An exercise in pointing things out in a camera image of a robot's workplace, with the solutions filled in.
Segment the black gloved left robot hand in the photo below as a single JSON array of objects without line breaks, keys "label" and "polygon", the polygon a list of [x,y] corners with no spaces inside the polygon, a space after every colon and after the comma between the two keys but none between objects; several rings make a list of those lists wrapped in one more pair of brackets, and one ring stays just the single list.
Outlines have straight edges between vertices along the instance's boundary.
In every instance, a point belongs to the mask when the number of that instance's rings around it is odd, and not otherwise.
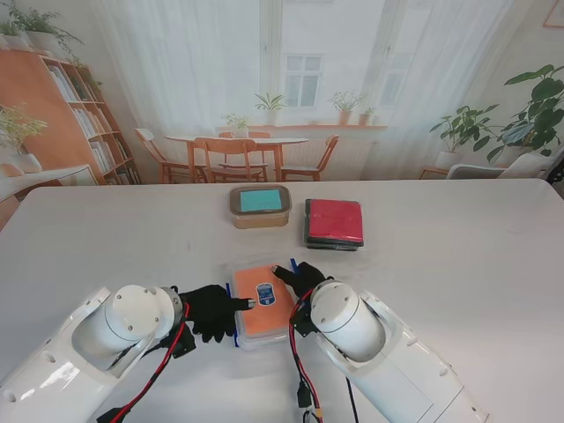
[{"label": "black gloved left robot hand", "polygon": [[203,286],[180,293],[179,297],[189,306],[188,320],[193,322],[193,333],[206,344],[212,339],[220,343],[223,338],[232,337],[236,330],[235,313],[256,305],[252,299],[232,298],[219,285]]}]

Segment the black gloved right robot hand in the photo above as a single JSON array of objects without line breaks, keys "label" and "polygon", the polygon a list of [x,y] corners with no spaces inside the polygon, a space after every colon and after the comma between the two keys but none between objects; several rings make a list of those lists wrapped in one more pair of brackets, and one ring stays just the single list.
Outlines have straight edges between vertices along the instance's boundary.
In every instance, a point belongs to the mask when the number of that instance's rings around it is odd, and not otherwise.
[{"label": "black gloved right robot hand", "polygon": [[284,267],[275,265],[272,267],[273,275],[290,286],[294,294],[302,299],[309,291],[314,290],[322,282],[333,279],[332,276],[326,277],[315,266],[301,262],[297,266],[297,271],[290,271]]}]

